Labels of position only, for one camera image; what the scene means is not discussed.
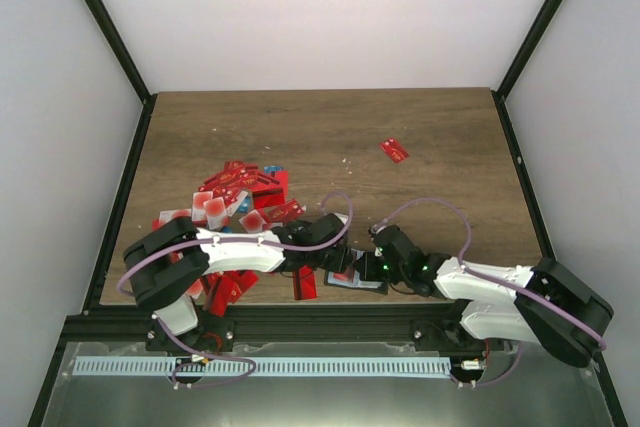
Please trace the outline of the black leather card holder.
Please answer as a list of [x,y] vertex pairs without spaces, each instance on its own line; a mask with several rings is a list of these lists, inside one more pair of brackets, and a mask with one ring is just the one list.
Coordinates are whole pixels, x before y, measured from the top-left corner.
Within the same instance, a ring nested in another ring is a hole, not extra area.
[[353,269],[356,272],[356,280],[349,284],[345,282],[339,282],[333,279],[332,272],[325,271],[324,274],[324,285],[329,287],[357,290],[357,291],[365,291],[365,292],[373,292],[379,295],[387,295],[388,294],[388,282],[387,283],[378,283],[378,282],[365,282],[359,278],[358,272],[355,270],[355,261],[367,251],[352,249],[354,253],[354,262],[348,269]]

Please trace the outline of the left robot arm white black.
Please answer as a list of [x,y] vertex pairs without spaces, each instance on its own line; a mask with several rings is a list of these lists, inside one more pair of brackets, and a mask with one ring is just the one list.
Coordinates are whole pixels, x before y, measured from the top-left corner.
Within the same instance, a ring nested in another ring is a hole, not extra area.
[[205,349],[223,333],[220,313],[197,310],[189,289],[200,280],[208,296],[239,294],[258,274],[288,273],[301,282],[317,270],[343,272],[352,261],[351,215],[328,213],[256,233],[233,234],[196,226],[180,217],[126,248],[118,290],[152,317],[162,349]]

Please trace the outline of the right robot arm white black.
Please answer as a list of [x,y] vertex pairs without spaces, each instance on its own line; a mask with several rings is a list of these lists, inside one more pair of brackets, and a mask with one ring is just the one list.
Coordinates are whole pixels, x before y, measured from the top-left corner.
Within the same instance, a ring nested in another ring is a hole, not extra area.
[[554,259],[514,267],[461,262],[423,252],[395,225],[376,232],[373,243],[374,250],[355,262],[363,280],[402,282],[416,295],[465,302],[444,325],[445,340],[455,349],[478,339],[515,340],[583,368],[604,348],[612,306]]

